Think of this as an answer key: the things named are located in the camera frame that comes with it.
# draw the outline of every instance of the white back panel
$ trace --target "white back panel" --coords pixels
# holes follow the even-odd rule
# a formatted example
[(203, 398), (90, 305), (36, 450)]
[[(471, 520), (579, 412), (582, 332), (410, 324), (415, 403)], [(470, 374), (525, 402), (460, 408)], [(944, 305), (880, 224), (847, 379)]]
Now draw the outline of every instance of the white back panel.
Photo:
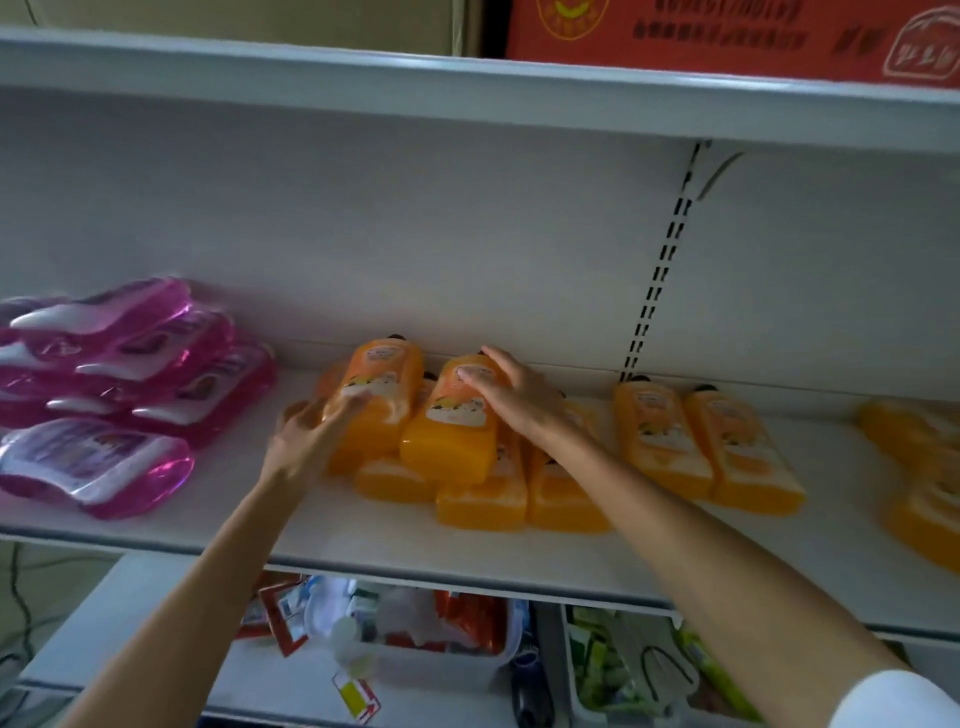
[(638, 371), (960, 400), (960, 163), (714, 143)]
[(691, 143), (0, 92), (0, 294), (157, 271), (254, 333), (615, 370)]

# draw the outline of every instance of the yellow logo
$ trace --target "yellow logo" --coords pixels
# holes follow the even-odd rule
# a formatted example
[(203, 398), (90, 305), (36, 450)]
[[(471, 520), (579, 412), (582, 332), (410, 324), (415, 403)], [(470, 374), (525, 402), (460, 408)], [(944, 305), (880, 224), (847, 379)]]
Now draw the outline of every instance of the yellow logo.
[(600, 24), (610, 0), (537, 0), (540, 20), (550, 35), (576, 40)]

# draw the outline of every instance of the person's right arm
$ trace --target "person's right arm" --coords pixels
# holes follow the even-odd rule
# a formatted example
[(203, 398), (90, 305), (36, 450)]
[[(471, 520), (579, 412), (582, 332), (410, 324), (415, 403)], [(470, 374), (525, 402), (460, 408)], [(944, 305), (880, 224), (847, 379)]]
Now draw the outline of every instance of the person's right arm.
[(827, 726), (860, 681), (906, 669), (847, 610), (780, 559), (572, 425), (542, 376), (501, 350), (484, 351), (513, 386), (461, 376), (580, 483), (772, 726)]

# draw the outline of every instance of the person's left arm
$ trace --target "person's left arm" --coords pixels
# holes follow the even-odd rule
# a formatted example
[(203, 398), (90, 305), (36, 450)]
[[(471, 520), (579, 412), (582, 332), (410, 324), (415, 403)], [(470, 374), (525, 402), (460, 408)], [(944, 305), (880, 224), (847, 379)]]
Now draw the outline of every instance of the person's left arm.
[(77, 698), (60, 728), (196, 724), (253, 582), (365, 402), (351, 398), (319, 426), (322, 404), (304, 402), (281, 421), (256, 485), (174, 591)]

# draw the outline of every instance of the white shelf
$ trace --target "white shelf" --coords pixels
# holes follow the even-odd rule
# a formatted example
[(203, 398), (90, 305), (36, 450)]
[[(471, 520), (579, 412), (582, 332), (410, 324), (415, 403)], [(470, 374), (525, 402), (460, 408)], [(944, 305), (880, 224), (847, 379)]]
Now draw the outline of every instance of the white shelf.
[[(132, 637), (160, 600), (180, 581), (193, 559), (186, 556), (125, 556), (44, 645), (20, 675), (30, 690), (79, 692)], [(558, 726), (567, 725), (564, 705), (563, 631), (556, 609), (542, 610), (544, 660)], [(240, 720), (320, 726), (350, 725), (350, 714), (331, 679), (339, 670), (332, 653), (307, 643), (284, 658), (270, 639), (234, 642), (210, 692), (205, 713)], [(395, 688), (371, 681), (381, 702), (372, 728), (446, 726), (454, 716), (470, 716), (470, 725), (515, 725), (509, 673), (504, 670), (488, 692), (450, 692)]]
[[(308, 397), (314, 380), (312, 372), (284, 372), (269, 397), (201, 454), (181, 491), (144, 517), (100, 522), (0, 494), (0, 535), (196, 555), (256, 479), (276, 413)], [(609, 417), (602, 402), (595, 404)], [(807, 504), (790, 518), (709, 510), (874, 629), (960, 646), (960, 578), (930, 564), (879, 524), (885, 503), (900, 486), (896, 467), (851, 425), (774, 417), (766, 422), (807, 489)], [(463, 531), (437, 523), (428, 506), (366, 500), (339, 480), (311, 494), (281, 535), (270, 563), (547, 601), (671, 609), (653, 574), (615, 534)]]
[(0, 85), (604, 132), (960, 152), (960, 93), (0, 28)]

